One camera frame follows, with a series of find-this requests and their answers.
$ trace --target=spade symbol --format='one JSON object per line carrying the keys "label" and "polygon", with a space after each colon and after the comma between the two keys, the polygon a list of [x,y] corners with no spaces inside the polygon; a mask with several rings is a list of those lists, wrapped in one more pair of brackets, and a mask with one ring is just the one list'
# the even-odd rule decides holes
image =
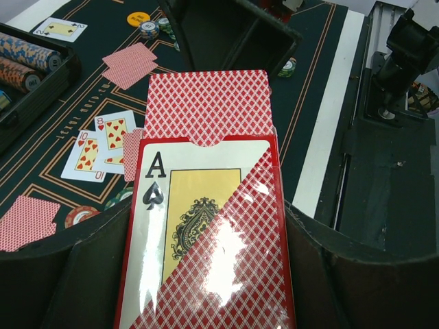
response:
{"label": "spade symbol", "polygon": [[160,189],[160,186],[154,182],[150,188],[145,192],[143,196],[143,203],[146,205],[150,205],[148,210],[153,209],[155,204],[161,204],[163,202],[163,192]]}

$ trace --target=red poker chip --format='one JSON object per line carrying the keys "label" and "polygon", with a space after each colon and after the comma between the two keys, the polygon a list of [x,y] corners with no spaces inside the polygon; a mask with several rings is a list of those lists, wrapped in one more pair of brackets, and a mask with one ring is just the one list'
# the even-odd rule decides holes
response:
{"label": "red poker chip", "polygon": [[81,221],[99,214],[96,208],[90,206],[80,206],[73,209],[66,217],[64,222],[65,228],[71,228],[73,225],[78,224]]}
{"label": "red poker chip", "polygon": [[86,219],[89,219],[89,218],[91,218],[93,216],[96,216],[96,215],[98,215],[100,213],[101,213],[100,211],[93,211],[91,214],[85,215],[85,216],[81,217],[79,223],[81,223],[82,221],[85,221]]}

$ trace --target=stack of cards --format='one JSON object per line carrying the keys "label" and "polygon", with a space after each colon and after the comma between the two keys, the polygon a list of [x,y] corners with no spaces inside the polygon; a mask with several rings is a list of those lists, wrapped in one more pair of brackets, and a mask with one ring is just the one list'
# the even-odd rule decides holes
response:
{"label": "stack of cards", "polygon": [[115,327],[294,328],[266,73],[155,75],[145,133]]}
{"label": "stack of cards", "polygon": [[95,117],[96,131],[80,131],[61,178],[103,182],[106,173],[123,175],[123,140],[135,127],[133,111]]}
{"label": "stack of cards", "polygon": [[0,219],[0,250],[14,252],[28,243],[55,234],[52,221],[61,205],[20,195]]}
{"label": "stack of cards", "polygon": [[102,75],[126,90],[158,66],[153,62],[155,59],[143,43],[137,43],[103,58],[110,69]]}

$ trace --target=yellow chip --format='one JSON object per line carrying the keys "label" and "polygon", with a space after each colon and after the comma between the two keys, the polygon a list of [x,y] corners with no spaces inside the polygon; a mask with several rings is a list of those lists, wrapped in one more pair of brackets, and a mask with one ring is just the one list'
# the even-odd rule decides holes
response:
{"label": "yellow chip", "polygon": [[139,27],[140,23],[150,21],[151,17],[146,12],[133,12],[126,18],[128,24],[134,27]]}

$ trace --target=green felt table surface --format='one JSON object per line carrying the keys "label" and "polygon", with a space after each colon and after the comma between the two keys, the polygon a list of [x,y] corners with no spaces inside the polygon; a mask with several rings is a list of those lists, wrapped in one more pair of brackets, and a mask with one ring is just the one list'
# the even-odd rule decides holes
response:
{"label": "green felt table surface", "polygon": [[[128,90],[121,90],[102,77],[102,58],[136,42],[137,30],[128,25],[132,12],[162,16],[154,0],[72,0],[53,17],[87,24],[73,43],[82,62],[82,76],[0,158],[0,216],[19,195],[61,204],[55,222],[64,229],[67,214],[78,206],[104,211],[105,203],[132,183],[122,175],[107,174],[103,183],[63,180],[60,176],[80,130],[95,130],[93,119],[100,114],[133,110],[143,126],[150,75]],[[304,40],[296,54],[296,72],[277,78],[272,87],[272,113],[278,133],[285,199],[292,201],[327,84],[347,9],[317,0],[293,15],[290,25]],[[187,71],[173,40],[161,33],[145,42],[156,55],[155,73]]]}

